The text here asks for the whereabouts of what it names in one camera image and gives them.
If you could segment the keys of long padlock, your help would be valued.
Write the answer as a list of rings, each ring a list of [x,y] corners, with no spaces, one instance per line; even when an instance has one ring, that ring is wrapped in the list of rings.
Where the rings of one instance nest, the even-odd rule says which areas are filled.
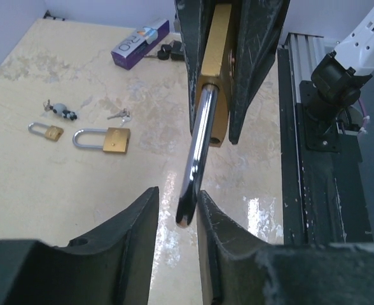
[[[122,109],[121,111],[117,112],[116,114],[110,115],[107,117],[107,120],[120,118],[121,122],[119,127],[123,127],[126,123],[132,120],[132,116],[128,109]]]

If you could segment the small brass padlock with keys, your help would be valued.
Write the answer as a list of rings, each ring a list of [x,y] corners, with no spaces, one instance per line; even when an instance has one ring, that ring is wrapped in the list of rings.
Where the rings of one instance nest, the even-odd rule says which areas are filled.
[[[47,140],[58,141],[64,133],[64,129],[54,125],[46,125],[39,122],[30,123],[27,127],[32,134],[39,135]]]

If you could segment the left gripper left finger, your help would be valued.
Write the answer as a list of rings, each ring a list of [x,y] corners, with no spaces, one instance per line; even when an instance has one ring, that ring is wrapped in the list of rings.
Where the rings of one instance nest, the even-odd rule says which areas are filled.
[[[0,304],[147,304],[159,189],[66,247],[0,240]]]

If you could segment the long shackle brass padlock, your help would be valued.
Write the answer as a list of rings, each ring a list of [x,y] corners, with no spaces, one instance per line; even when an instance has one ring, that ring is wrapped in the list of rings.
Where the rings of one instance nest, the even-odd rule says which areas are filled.
[[[82,135],[87,134],[103,134],[104,143],[101,146],[80,144],[78,139]],[[98,128],[83,128],[76,131],[72,137],[72,143],[74,146],[80,149],[92,149],[101,150],[105,153],[120,153],[126,154],[128,151],[128,145],[130,141],[130,129],[129,128],[113,128],[98,129]]]

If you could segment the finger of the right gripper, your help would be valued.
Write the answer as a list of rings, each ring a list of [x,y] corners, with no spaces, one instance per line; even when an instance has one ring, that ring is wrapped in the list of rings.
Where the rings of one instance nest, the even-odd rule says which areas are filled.
[[[188,73],[188,107],[190,127],[194,126],[197,105],[198,73],[204,55],[203,38],[206,32],[206,15],[202,1],[175,0],[176,16],[184,50],[184,61]]]
[[[233,1],[237,31],[229,141],[238,144],[247,110],[275,62],[290,2]]]

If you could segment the short shackle brass padlock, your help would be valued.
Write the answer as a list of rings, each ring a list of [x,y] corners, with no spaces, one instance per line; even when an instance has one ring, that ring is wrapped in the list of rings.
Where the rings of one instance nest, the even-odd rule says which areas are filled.
[[[193,219],[210,146],[221,146],[228,127],[235,72],[235,22],[231,4],[216,4],[198,74],[199,102],[179,198],[176,223]]]

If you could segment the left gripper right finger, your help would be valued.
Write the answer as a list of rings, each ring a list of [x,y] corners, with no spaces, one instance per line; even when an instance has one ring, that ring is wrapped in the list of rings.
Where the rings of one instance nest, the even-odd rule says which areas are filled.
[[[374,304],[374,243],[271,245],[197,201],[204,304]]]

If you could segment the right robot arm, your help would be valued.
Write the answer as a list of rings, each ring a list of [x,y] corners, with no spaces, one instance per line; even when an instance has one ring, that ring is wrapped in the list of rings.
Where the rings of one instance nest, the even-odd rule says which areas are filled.
[[[205,85],[219,90],[212,129],[215,146],[237,144],[247,110],[271,69],[289,9],[288,1],[176,1],[188,72],[190,125],[198,118]],[[330,121],[353,104],[374,71],[374,7],[314,69],[319,108]]]

